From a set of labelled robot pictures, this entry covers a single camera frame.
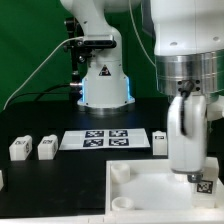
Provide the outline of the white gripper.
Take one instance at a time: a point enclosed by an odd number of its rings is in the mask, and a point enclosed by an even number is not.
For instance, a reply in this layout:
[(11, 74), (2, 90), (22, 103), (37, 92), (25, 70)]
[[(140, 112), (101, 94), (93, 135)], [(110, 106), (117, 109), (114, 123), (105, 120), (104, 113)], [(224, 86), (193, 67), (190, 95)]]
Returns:
[(176, 96), (168, 109), (168, 159), (174, 173), (190, 174), (190, 183), (199, 183), (205, 166), (207, 149), (206, 100), (204, 96), (190, 95), (185, 101), (184, 127), (181, 133), (181, 96)]

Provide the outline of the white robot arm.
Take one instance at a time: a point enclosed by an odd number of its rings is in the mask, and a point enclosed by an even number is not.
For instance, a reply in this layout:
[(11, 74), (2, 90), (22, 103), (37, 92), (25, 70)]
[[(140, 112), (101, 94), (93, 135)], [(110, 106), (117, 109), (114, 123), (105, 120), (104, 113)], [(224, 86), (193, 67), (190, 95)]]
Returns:
[(156, 87), (170, 98), (170, 169), (199, 183), (205, 176), (207, 127), (224, 117), (224, 0), (60, 0), (80, 24), (75, 38), (87, 63), (77, 104), (92, 112), (133, 103), (123, 72), (120, 32), (105, 16), (139, 7)]

